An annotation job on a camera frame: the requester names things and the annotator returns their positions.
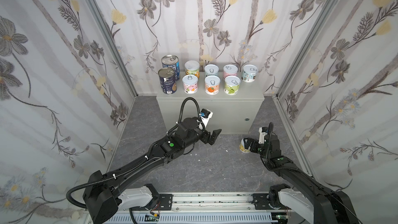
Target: marble floor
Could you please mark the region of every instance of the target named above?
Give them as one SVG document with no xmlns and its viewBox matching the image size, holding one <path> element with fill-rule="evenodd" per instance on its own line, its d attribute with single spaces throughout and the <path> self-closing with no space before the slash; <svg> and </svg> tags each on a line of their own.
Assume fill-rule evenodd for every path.
<svg viewBox="0 0 398 224">
<path fill-rule="evenodd" d="M 282 154 L 300 166 L 272 98 L 265 97 L 248 135 L 220 135 L 213 146 L 199 141 L 191 154 L 148 173 L 130 188 L 152 183 L 158 192 L 255 192 L 287 183 L 267 171 L 257 154 L 239 150 L 243 137 L 258 139 L 259 127 L 268 126 L 271 121 Z M 138 96 L 110 169 L 141 156 L 152 142 L 165 134 L 166 126 L 156 97 Z"/>
</svg>

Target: floral wallpaper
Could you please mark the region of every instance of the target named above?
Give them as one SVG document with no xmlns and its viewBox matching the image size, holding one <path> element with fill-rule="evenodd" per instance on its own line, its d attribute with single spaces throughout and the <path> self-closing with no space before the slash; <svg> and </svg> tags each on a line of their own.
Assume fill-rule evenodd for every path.
<svg viewBox="0 0 398 224">
<path fill-rule="evenodd" d="M 259 69 L 276 94 L 326 0 L 96 0 L 139 94 L 156 94 L 160 59 Z"/>
<path fill-rule="evenodd" d="M 340 0 L 279 95 L 319 181 L 396 223 L 398 0 Z"/>
<path fill-rule="evenodd" d="M 85 0 L 0 0 L 4 223 L 77 223 L 67 190 L 109 166 L 133 97 L 94 22 Z"/>
</svg>

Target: blue can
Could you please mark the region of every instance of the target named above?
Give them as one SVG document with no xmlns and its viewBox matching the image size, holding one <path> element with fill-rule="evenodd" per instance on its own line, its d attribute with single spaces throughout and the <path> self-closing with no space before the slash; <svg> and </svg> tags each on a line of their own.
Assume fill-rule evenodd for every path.
<svg viewBox="0 0 398 224">
<path fill-rule="evenodd" d="M 171 67 L 174 69 L 176 75 L 176 81 L 180 79 L 180 64 L 178 62 L 178 57 L 175 55 L 166 55 L 162 59 L 162 67 Z"/>
<path fill-rule="evenodd" d="M 174 69 L 171 67 L 163 67 L 158 72 L 160 86 L 164 93 L 172 94 L 177 91 L 176 76 Z"/>
</svg>

